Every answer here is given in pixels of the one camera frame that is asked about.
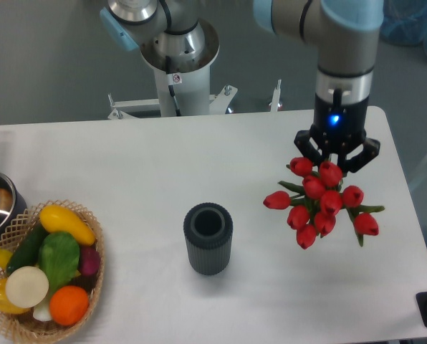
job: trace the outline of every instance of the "woven basket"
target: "woven basket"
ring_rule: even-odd
[[[61,326],[54,321],[41,322],[32,317],[32,311],[21,315],[10,315],[0,312],[0,334],[15,343],[56,343],[71,334],[77,332],[91,316],[99,300],[105,267],[105,248],[102,230],[99,222],[84,206],[71,201],[48,201],[18,215],[1,235],[0,247],[14,252],[19,242],[26,234],[34,228],[39,221],[39,212],[49,204],[58,204],[73,210],[95,233],[97,242],[95,249],[101,257],[100,268],[95,277],[77,277],[72,280],[71,285],[83,287],[89,297],[90,306],[83,318],[73,326]],[[0,268],[0,279],[5,278],[5,272]]]

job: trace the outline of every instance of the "yellow squash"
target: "yellow squash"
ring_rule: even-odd
[[[6,266],[12,255],[13,255],[13,252],[10,252],[8,249],[0,248],[0,268],[2,270],[6,269]]]
[[[50,204],[40,211],[40,222],[49,232],[66,231],[70,233],[78,244],[91,246],[96,241],[96,236],[91,228],[70,209]]]
[[[30,308],[20,308],[13,305],[5,293],[6,278],[0,279],[0,311],[10,314],[22,314],[30,311]]]

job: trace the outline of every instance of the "cucumber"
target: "cucumber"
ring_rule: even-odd
[[[33,266],[39,258],[39,249],[48,236],[48,232],[41,224],[37,224],[19,244],[6,266],[6,274],[9,276],[20,267]]]

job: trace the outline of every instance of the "artificial flower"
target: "artificial flower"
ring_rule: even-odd
[[[310,199],[319,199],[327,190],[320,178],[312,175],[304,177],[302,186]]]
[[[335,216],[342,208],[342,198],[335,190],[326,191],[320,197],[320,210],[327,216]]]
[[[379,226],[369,213],[361,213],[354,220],[354,228],[358,234],[378,235]]]
[[[300,177],[305,177],[312,172],[312,161],[308,158],[293,158],[290,161],[290,171]]]
[[[363,191],[358,186],[351,185],[342,193],[342,202],[348,208],[355,208],[363,202]]]
[[[287,223],[293,229],[301,229],[310,220],[310,214],[305,206],[294,206],[288,215]]]
[[[292,200],[285,191],[276,191],[267,196],[263,204],[270,209],[286,209],[290,206]]]
[[[334,216],[328,216],[323,214],[321,211],[315,214],[314,224],[316,230],[325,236],[329,234],[336,225],[336,218]]]
[[[328,188],[334,188],[342,179],[341,168],[331,161],[324,161],[319,167],[320,179]]]
[[[306,249],[314,244],[316,236],[317,231],[315,227],[311,224],[307,224],[297,230],[297,243],[301,248]]]

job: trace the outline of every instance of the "fake vegetable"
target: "fake vegetable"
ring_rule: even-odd
[[[75,276],[79,259],[80,246],[70,233],[60,231],[47,236],[40,247],[39,266],[48,277],[50,295]]]
[[[35,265],[39,257],[39,249],[43,240],[48,236],[41,224],[37,224],[26,238],[19,244],[6,266],[6,274],[11,275],[20,267]]]
[[[50,321],[53,320],[51,313],[49,312],[49,296],[46,296],[37,306],[34,307],[32,317],[38,321]]]
[[[90,300],[84,289],[67,285],[59,289],[49,302],[49,311],[53,320],[63,326],[70,326],[85,315]]]
[[[15,306],[30,308],[38,305],[48,293],[47,276],[38,267],[22,267],[8,277],[5,293]]]
[[[5,286],[7,278],[0,279],[0,311],[9,314],[22,314],[30,311],[30,308],[20,308],[13,305],[6,297]]]
[[[2,270],[6,269],[6,266],[13,255],[12,252],[10,252],[8,249],[1,249],[0,248],[0,268]]]
[[[91,246],[96,241],[94,232],[70,209],[50,204],[40,211],[40,221],[49,233],[69,232],[78,244]]]
[[[80,249],[80,264],[78,271],[83,276],[91,276],[95,274],[100,267],[100,255],[92,247],[82,247]]]

